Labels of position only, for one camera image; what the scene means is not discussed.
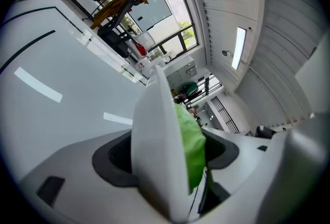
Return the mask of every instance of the green object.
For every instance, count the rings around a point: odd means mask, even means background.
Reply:
[[[185,108],[175,105],[175,110],[184,143],[189,189],[192,193],[203,177],[206,138],[194,117]]]

